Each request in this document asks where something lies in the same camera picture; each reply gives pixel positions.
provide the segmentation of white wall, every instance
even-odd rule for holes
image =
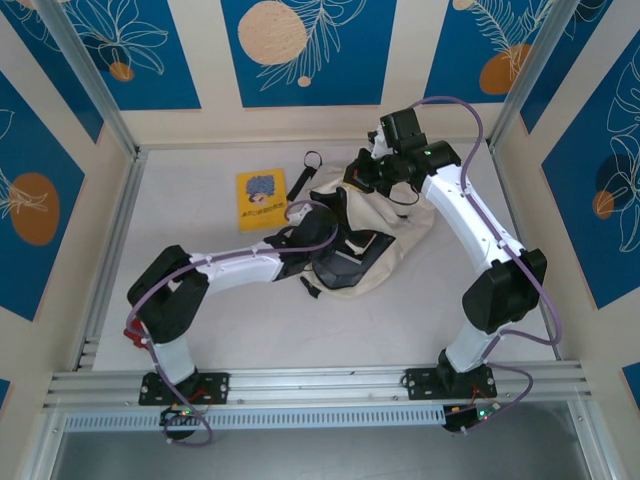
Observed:
[[[0,308],[0,378],[12,385],[0,417],[0,477],[9,479],[33,441],[51,373],[74,354],[127,160],[106,129],[94,145],[1,14],[0,71],[85,173],[36,320]]]
[[[382,115],[423,97],[449,1],[398,0],[380,106],[244,109],[220,2],[169,0],[202,110],[135,111],[123,116],[145,145],[366,138]],[[502,104],[476,106],[489,131]],[[428,137],[476,135],[475,121],[462,107],[420,110]]]
[[[581,360],[631,478],[640,472],[640,412],[621,369],[640,361],[640,290],[596,309],[541,164],[636,34],[639,18],[640,2],[614,0],[532,134],[518,119],[497,152],[523,237],[549,261],[545,285],[566,326],[561,352]]]

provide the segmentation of book cover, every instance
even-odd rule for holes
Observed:
[[[287,225],[287,190],[281,168],[240,173],[236,185],[241,232]]]

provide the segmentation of metal grille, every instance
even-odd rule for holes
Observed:
[[[67,418],[65,432],[157,431],[159,412],[77,413]],[[205,415],[217,430],[268,428],[379,427],[443,425],[444,409],[438,405],[399,408],[298,408],[234,409]],[[203,429],[193,421],[176,430]]]

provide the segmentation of purple cable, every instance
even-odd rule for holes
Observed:
[[[439,96],[423,98],[422,100],[419,100],[419,101],[415,102],[409,108],[415,108],[415,107],[417,107],[419,105],[423,105],[423,104],[426,104],[426,103],[437,102],[437,101],[447,101],[447,102],[457,103],[458,105],[462,105],[469,112],[471,112],[471,114],[473,115],[473,118],[475,118],[476,123],[478,124],[478,136],[476,137],[476,141],[473,144],[473,148],[471,149],[471,151],[469,152],[469,155],[467,156],[466,160],[464,161],[464,164],[462,165],[462,171],[460,172],[460,185],[462,187],[462,190],[466,191],[467,190],[467,186],[468,186],[468,183],[467,183],[467,171],[469,170],[469,166],[471,165],[471,161],[473,160],[473,157],[475,156],[476,152],[480,148],[480,144],[482,143],[482,140],[484,138],[484,126],[482,124],[482,119],[480,118],[480,114],[478,114],[476,109],[473,108],[468,102],[465,102],[464,100],[461,100],[461,99],[456,98],[456,97],[450,97],[450,96],[445,96],[445,95],[439,95]],[[504,246],[502,247],[502,248],[504,248],[504,251],[507,252],[509,257],[511,257],[511,259],[515,262],[515,264],[518,266],[518,268],[520,270],[522,270],[522,273],[524,273],[524,275],[527,277],[527,279],[531,282],[533,287],[536,289],[536,291],[540,295],[540,298],[542,299],[542,301],[547,305],[547,308],[549,309],[549,312],[551,313],[551,318],[553,318],[553,324],[554,324],[554,329],[555,329],[555,334],[556,334],[555,338],[551,338],[549,340],[546,340],[544,338],[536,337],[535,335],[531,335],[529,333],[522,332],[520,330],[514,330],[514,329],[510,329],[510,328],[501,330],[500,334],[497,335],[496,337],[494,337],[494,339],[491,341],[491,343],[489,343],[489,345],[487,346],[485,351],[482,353],[482,357],[481,357],[482,360],[486,362],[487,357],[493,351],[493,349],[496,347],[496,345],[500,341],[501,335],[503,335],[503,334],[516,335],[516,336],[519,336],[519,337],[526,338],[528,340],[532,340],[532,341],[537,342],[537,343],[541,343],[543,345],[548,345],[548,346],[557,345],[558,343],[560,343],[560,340],[562,338],[563,328],[562,328],[562,322],[560,321],[560,315],[558,314],[558,311],[557,311],[555,305],[553,304],[553,301],[551,300],[551,297],[549,296],[547,291],[544,289],[544,287],[541,285],[541,283],[538,281],[538,279],[533,275],[531,270],[529,270],[529,268],[527,268],[527,266],[522,262],[522,260],[520,260],[520,257],[509,247],[509,245],[506,244],[506,242],[504,242],[504,239],[502,238],[502,235],[500,234],[498,229],[495,227],[493,222],[491,222],[491,220],[489,220],[489,217],[484,212],[482,207],[480,207],[480,205],[475,200],[473,195],[471,193],[466,193],[465,194],[465,198],[469,201],[469,203],[471,204],[473,209],[480,216],[480,218],[482,219],[484,224],[487,226],[487,228],[491,231],[491,234],[494,236],[496,241],[504,243]],[[500,364],[492,363],[492,362],[487,362],[487,366],[492,367],[492,368],[510,370],[512,372],[520,373],[520,374],[526,376],[529,379],[529,385],[524,390],[524,392],[522,392],[520,395],[518,395],[518,397],[516,397],[515,400],[513,400],[512,402],[509,402],[506,406],[504,406],[503,408],[498,410],[498,412],[496,412],[496,414],[494,416],[496,416],[499,413],[502,413],[502,412],[508,410],[513,405],[515,405],[516,403],[520,402],[524,397],[526,397],[529,394],[529,392],[531,391],[531,388],[533,388],[533,377],[529,373],[525,372],[524,370],[522,370],[520,368],[509,367],[509,366],[506,366],[506,365],[500,365]],[[465,431],[469,431],[472,428],[475,428],[475,427],[478,427],[480,425],[483,425],[484,423],[485,422],[478,423],[478,424],[474,425],[473,427],[470,427],[470,428],[466,429]]]
[[[320,202],[316,202],[313,200],[300,200],[298,202],[293,202],[292,204],[290,204],[287,209],[284,212],[285,217],[288,219],[289,217],[289,212],[293,207],[296,207],[298,205],[312,205],[312,206],[320,206],[323,208],[327,208],[329,209],[329,207],[327,207],[325,204],[320,203]],[[211,264],[211,263],[215,263],[215,262],[219,262],[221,260],[229,260],[231,258],[238,258],[238,257],[247,257],[247,256],[253,256],[253,255],[279,255],[281,253],[307,253],[307,252],[313,252],[316,250],[321,250],[327,246],[329,246],[331,244],[331,242],[333,242],[336,238],[336,235],[338,234],[338,227],[336,226],[336,228],[333,230],[333,233],[331,234],[331,236],[325,240],[324,242],[318,244],[318,245],[312,245],[310,247],[290,247],[290,248],[263,248],[263,249],[258,249],[258,250],[242,250],[239,252],[231,252],[231,253],[224,253],[221,255],[217,255],[217,256],[213,256],[210,259],[203,259],[203,260],[198,260],[196,262],[193,262],[189,265],[186,265],[182,268],[179,268],[178,270],[176,270],[175,272],[170,273],[169,275],[167,275],[166,277],[164,277],[162,280],[160,280],[158,283],[156,283],[153,287],[151,287],[149,289],[149,291],[147,291],[141,298],[140,300],[138,300],[135,305],[133,306],[133,308],[131,309],[131,312],[129,312],[129,315],[127,316],[127,330],[129,330],[130,332],[133,332],[137,335],[140,335],[146,342],[147,345],[147,349],[149,350],[149,355],[151,356],[151,359],[153,360],[153,364],[155,366],[156,372],[158,373],[158,375],[160,376],[160,378],[162,379],[162,381],[171,389],[171,391],[173,392],[173,394],[178,398],[178,400],[180,400],[182,402],[183,405],[185,405],[189,410],[191,410],[193,412],[193,415],[188,415],[187,418],[195,418],[197,419],[199,422],[201,422],[206,430],[207,430],[207,440],[205,440],[204,442],[200,442],[200,443],[186,443],[186,442],[173,442],[176,445],[181,445],[183,447],[204,447],[205,445],[211,445],[213,443],[213,430],[211,429],[211,425],[209,425],[209,422],[207,422],[207,419],[204,417],[204,415],[198,410],[196,409],[191,402],[184,396],[182,395],[182,393],[180,393],[180,391],[176,388],[176,386],[171,383],[171,381],[169,380],[169,377],[167,376],[166,372],[164,371],[164,369],[162,368],[162,366],[160,365],[160,362],[158,361],[158,356],[156,354],[154,345],[153,345],[153,341],[151,340],[151,336],[144,330],[138,330],[137,328],[135,328],[132,323],[136,318],[136,315],[138,314],[138,312],[140,311],[140,309],[142,308],[142,306],[153,296],[155,295],[161,288],[164,288],[166,285],[168,285],[172,280],[175,280],[176,278],[180,277],[181,275],[196,269],[198,267],[201,267],[203,265],[207,265],[207,264]],[[176,415],[175,417],[170,418],[167,423],[165,424],[164,428],[163,428],[163,433],[164,435],[167,437],[167,439],[169,439],[169,435],[168,435],[168,428],[169,426],[171,426],[173,423],[176,423],[177,420],[176,419],[182,419],[185,418],[183,416],[178,416]]]

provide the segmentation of purple wire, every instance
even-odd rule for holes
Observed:
[[[289,212],[291,211],[291,209],[293,207],[296,207],[298,205],[312,205],[312,206],[320,206],[323,208],[327,208],[329,209],[329,207],[327,207],[325,204],[320,203],[320,202],[316,202],[313,200],[300,200],[298,202],[293,202],[292,204],[290,204],[287,209],[284,212],[285,217],[288,219],[289,218]],[[230,253],[223,253],[220,255],[216,255],[211,257],[210,259],[202,259],[202,260],[198,260],[196,262],[190,263],[189,265],[186,265],[182,268],[179,268],[178,270],[176,270],[175,272],[170,273],[169,275],[167,275],[166,277],[164,277],[162,280],[160,280],[158,283],[156,283],[153,287],[151,287],[144,295],[142,295],[142,297],[140,297],[140,300],[138,300],[135,305],[133,306],[133,308],[131,309],[131,312],[129,312],[129,315],[127,316],[127,330],[129,330],[130,332],[135,333],[136,335],[140,335],[146,342],[147,345],[147,349],[149,350],[149,355],[151,356],[151,359],[153,360],[153,364],[155,366],[156,372],[158,373],[158,375],[160,376],[160,378],[162,379],[162,381],[171,389],[171,391],[173,392],[173,394],[178,398],[178,400],[180,400],[182,402],[183,405],[185,405],[189,410],[191,410],[193,412],[193,415],[189,415],[188,418],[196,418],[199,422],[201,422],[206,430],[207,430],[207,440],[205,440],[204,442],[200,442],[200,443],[186,443],[186,442],[173,442],[176,445],[181,445],[183,447],[204,447],[206,445],[211,445],[213,443],[214,437],[213,437],[213,430],[211,429],[211,425],[209,425],[209,422],[207,421],[207,419],[204,417],[204,415],[197,409],[195,408],[191,402],[182,394],[180,393],[180,391],[176,388],[176,386],[171,383],[171,381],[169,380],[169,377],[167,376],[166,372],[164,371],[164,369],[162,368],[162,366],[160,365],[160,362],[158,361],[158,355],[156,354],[155,351],[155,347],[153,345],[153,341],[151,340],[151,336],[144,330],[138,330],[137,328],[135,328],[133,326],[133,321],[135,320],[138,312],[140,311],[140,309],[142,308],[142,306],[153,296],[155,295],[160,289],[164,288],[166,285],[168,285],[172,280],[175,280],[176,278],[180,277],[181,275],[184,275],[185,273],[196,269],[198,267],[201,267],[203,265],[207,265],[207,264],[211,264],[211,263],[215,263],[215,262],[220,262],[222,260],[229,260],[232,258],[238,258],[238,257],[247,257],[247,256],[253,256],[253,255],[280,255],[282,253],[307,253],[307,252],[313,252],[316,250],[321,250],[327,246],[329,246],[331,244],[331,242],[333,242],[336,238],[336,235],[338,234],[338,227],[336,226],[336,228],[334,228],[333,233],[331,234],[331,236],[325,240],[324,242],[318,244],[318,245],[312,245],[310,247],[288,247],[288,248],[263,248],[263,249],[258,249],[258,250],[241,250],[238,252],[230,252]],[[168,428],[170,425],[172,425],[173,423],[176,423],[178,418],[185,418],[185,417],[178,417],[178,415],[176,415],[175,417],[170,418],[164,425],[163,428],[163,433],[164,435],[167,437],[167,439],[169,439],[169,435],[168,435]]]
[[[484,126],[482,124],[482,119],[480,118],[480,114],[468,102],[465,102],[464,100],[461,100],[461,99],[456,98],[456,97],[450,97],[450,96],[446,96],[446,95],[439,95],[439,96],[423,98],[422,100],[419,100],[419,101],[415,102],[409,108],[415,108],[415,107],[417,107],[419,105],[423,105],[425,103],[432,103],[432,102],[443,101],[443,100],[447,101],[447,102],[457,103],[458,105],[462,105],[469,112],[471,112],[471,114],[473,115],[473,118],[475,118],[476,123],[478,124],[478,136],[476,137],[476,141],[473,144],[473,148],[469,152],[469,155],[467,155],[467,158],[464,161],[464,164],[462,165],[462,171],[460,172],[460,185],[462,187],[463,192],[465,192],[465,198],[469,201],[469,203],[471,204],[473,209],[480,216],[480,218],[482,219],[484,224],[487,226],[487,228],[491,231],[491,234],[494,236],[496,241],[504,242],[504,246],[502,247],[502,248],[504,248],[504,251],[507,252],[507,254],[515,262],[515,264],[518,266],[518,268],[520,270],[522,270],[522,273],[525,274],[527,279],[531,282],[533,287],[536,289],[536,291],[540,295],[540,298],[542,299],[542,301],[547,305],[547,308],[549,309],[549,312],[551,314],[551,318],[553,319],[553,325],[554,325],[554,329],[555,329],[555,337],[551,338],[549,340],[546,340],[544,338],[536,337],[535,335],[531,335],[529,333],[526,333],[526,332],[523,332],[523,331],[520,331],[520,330],[515,330],[515,329],[511,329],[511,328],[505,328],[505,329],[500,331],[499,335],[497,335],[497,336],[495,336],[493,338],[491,343],[489,343],[489,345],[487,346],[485,351],[482,353],[481,358],[482,358],[483,361],[486,361],[486,359],[489,356],[489,354],[493,351],[493,349],[496,347],[496,345],[500,341],[501,335],[516,335],[518,337],[526,338],[528,340],[531,340],[531,341],[534,341],[534,342],[537,342],[537,343],[541,343],[543,345],[548,345],[548,346],[557,345],[558,343],[560,343],[560,340],[562,338],[563,328],[562,328],[562,322],[560,321],[560,315],[558,314],[558,311],[557,311],[553,301],[551,300],[551,297],[549,296],[547,291],[544,289],[542,284],[538,281],[538,279],[533,275],[531,270],[529,270],[529,268],[527,268],[527,266],[522,262],[522,260],[520,260],[520,257],[509,247],[509,245],[506,244],[506,242],[504,241],[504,238],[502,238],[502,235],[500,234],[500,232],[498,231],[496,226],[493,224],[493,222],[489,219],[489,217],[484,212],[482,207],[480,207],[480,205],[478,204],[478,202],[476,201],[474,196],[470,192],[466,192],[467,186],[468,186],[468,183],[467,183],[467,171],[469,170],[469,166],[471,165],[471,161],[473,160],[473,157],[475,156],[476,152],[480,148],[480,144],[482,143],[482,140],[484,138]],[[497,416],[499,413],[502,413],[502,412],[508,410],[513,405],[515,405],[516,403],[520,402],[524,397],[526,397],[529,394],[529,392],[531,391],[531,388],[533,388],[533,377],[528,372],[526,372],[526,371],[524,371],[524,370],[522,370],[520,368],[509,367],[509,366],[506,366],[506,365],[501,365],[501,364],[492,363],[492,362],[487,362],[487,365],[489,367],[493,367],[493,368],[498,368],[498,369],[503,369],[503,370],[510,370],[512,372],[520,373],[520,374],[526,376],[529,379],[529,385],[524,390],[524,392],[522,392],[520,395],[518,395],[518,397],[516,397],[515,400],[513,400],[512,402],[509,402],[506,406],[504,406],[503,408],[498,410],[496,412],[496,414],[494,415],[494,416]],[[485,422],[478,423],[475,426],[466,429],[466,431],[471,430],[472,428],[480,426],[480,425],[482,425],[484,423]]]

